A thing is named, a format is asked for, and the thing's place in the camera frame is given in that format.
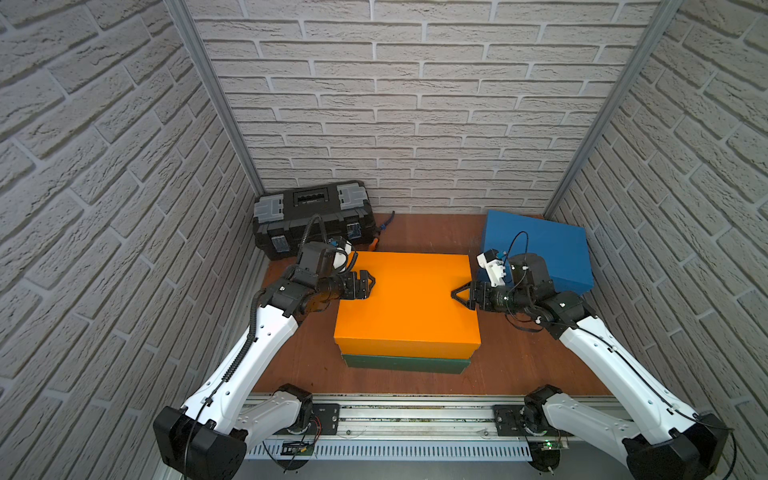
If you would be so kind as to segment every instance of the white brick wall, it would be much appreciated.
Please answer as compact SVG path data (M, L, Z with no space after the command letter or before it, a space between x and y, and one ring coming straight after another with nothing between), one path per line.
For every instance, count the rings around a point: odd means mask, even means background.
M222 130L163 2L0 3L0 478L154 472L254 253Z
M656 5L188 4L268 190L359 178L377 210L521 214L542 213Z
M687 0L556 214L624 345L736 429L743 480L768 477L766 11Z

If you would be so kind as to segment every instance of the wooden floor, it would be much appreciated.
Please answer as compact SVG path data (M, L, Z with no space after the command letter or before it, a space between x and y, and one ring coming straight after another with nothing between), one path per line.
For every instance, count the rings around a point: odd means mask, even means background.
M377 214L377 223L386 217ZM484 224L485 215L398 214L382 233L378 250L474 258L480 253ZM272 262L264 283L274 281L293 262ZM275 355L253 391L271 393L292 383L313 393L525 395L550 383L570 395L610 394L576 355L548 333L521 332L498 313L478 312L482 345L461 375L351 369L333 341L337 311L338 303L325 312L310 314Z

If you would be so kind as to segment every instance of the black toolbox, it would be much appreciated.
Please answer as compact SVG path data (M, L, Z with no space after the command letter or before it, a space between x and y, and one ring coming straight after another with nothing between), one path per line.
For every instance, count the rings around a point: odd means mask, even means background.
M328 238L345 237L353 245L373 241L376 221L365 185L347 181L259 198L253 209L256 246L270 260L296 256L304 227L314 214L323 218ZM318 226L312 227L307 241L312 240L321 241Z

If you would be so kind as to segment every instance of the blue box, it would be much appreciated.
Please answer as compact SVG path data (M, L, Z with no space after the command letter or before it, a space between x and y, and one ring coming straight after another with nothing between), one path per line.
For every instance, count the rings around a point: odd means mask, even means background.
M587 234L581 227L489 210L482 234L482 251L495 248L499 253L505 252L520 230L525 230L531 237L528 252L536 253L547 262L555 291L570 290L583 295L592 289L594 281ZM509 256L524 252L525 235L521 235ZM506 269L505 279L510 280L509 266ZM478 278L487 281L488 274L481 270Z

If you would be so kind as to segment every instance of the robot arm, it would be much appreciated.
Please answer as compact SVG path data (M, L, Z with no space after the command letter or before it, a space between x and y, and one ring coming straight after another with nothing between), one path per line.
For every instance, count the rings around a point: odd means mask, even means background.
M489 270L492 262L500 261L492 260L494 255L489 251L482 260L478 257L480 266ZM526 396L515 419L518 425L532 435L548 429L573 433L625 464L638 480L701 480L710 475L729 429L713 414L697 417L611 335L576 293L555 292L543 258L524 253L509 263L511 285L504 283L503 275L500 280L491 277L490 283L467 283L452 297L471 310L530 316L582 359L633 419L617 419L544 386ZM460 299L458 294L466 290L468 300Z
M367 271L350 271L351 246L309 242L296 265L259 292L248 329L208 380L180 409L165 407L154 420L163 462L193 480L229 480L246 452L274 432L302 432L312 413L312 395L284 385L268 400L241 412L248 394L308 313L335 299L368 298L376 284Z

